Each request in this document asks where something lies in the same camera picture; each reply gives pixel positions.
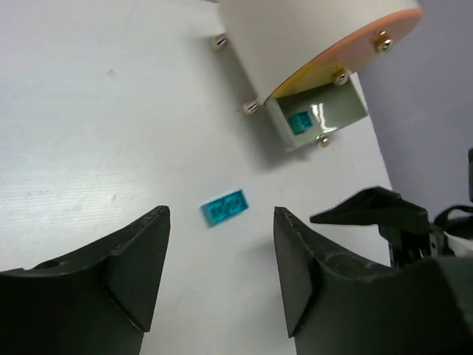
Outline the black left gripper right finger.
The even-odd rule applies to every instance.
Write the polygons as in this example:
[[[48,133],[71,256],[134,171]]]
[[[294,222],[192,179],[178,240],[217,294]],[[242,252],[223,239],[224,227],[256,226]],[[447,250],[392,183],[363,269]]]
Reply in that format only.
[[[284,207],[273,237],[287,332],[298,354],[470,354],[472,259],[396,270],[361,257]]]

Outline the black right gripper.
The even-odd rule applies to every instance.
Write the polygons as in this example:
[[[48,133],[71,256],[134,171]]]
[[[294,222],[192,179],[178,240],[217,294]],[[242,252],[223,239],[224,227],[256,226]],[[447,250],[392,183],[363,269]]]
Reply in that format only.
[[[362,189],[337,206],[311,216],[310,222],[380,226],[380,235],[389,243],[394,269],[439,256],[443,250],[443,232],[429,222],[427,210],[380,186]]]

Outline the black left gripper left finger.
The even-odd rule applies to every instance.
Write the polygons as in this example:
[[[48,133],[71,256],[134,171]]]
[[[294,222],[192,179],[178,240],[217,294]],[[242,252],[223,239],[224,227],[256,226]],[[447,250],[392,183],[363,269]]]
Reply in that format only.
[[[158,206],[29,270],[1,273],[3,354],[138,354],[152,326],[170,235]]]

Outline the small teal lego brick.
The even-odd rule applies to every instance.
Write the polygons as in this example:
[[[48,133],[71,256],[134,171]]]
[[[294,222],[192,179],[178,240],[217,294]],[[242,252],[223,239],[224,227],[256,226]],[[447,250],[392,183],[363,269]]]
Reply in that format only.
[[[300,135],[314,126],[312,116],[308,111],[292,114],[288,122],[294,135]]]

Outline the long teal lego brick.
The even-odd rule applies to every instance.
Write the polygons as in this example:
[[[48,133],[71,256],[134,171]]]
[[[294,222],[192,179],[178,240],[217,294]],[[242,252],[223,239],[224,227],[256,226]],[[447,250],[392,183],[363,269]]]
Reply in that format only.
[[[200,209],[207,225],[214,227],[243,213],[248,207],[245,193],[239,189],[204,203]]]

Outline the yellow drawer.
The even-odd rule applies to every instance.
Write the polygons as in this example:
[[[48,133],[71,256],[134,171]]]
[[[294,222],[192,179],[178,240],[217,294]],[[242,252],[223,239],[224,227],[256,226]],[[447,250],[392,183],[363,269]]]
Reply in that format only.
[[[278,87],[272,93],[272,96],[274,98],[282,98],[327,84],[333,84],[333,73],[341,69],[351,74],[346,68],[335,64],[323,66],[308,64]]]

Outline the orange drawer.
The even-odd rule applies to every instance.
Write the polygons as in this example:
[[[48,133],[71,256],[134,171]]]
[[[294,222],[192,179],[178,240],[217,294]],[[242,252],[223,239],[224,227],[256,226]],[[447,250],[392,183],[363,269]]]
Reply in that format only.
[[[419,7],[399,10],[380,18],[335,43],[315,57],[307,68],[330,73],[346,69],[356,72],[380,54],[378,46],[386,39],[393,44],[410,34],[423,16]]]

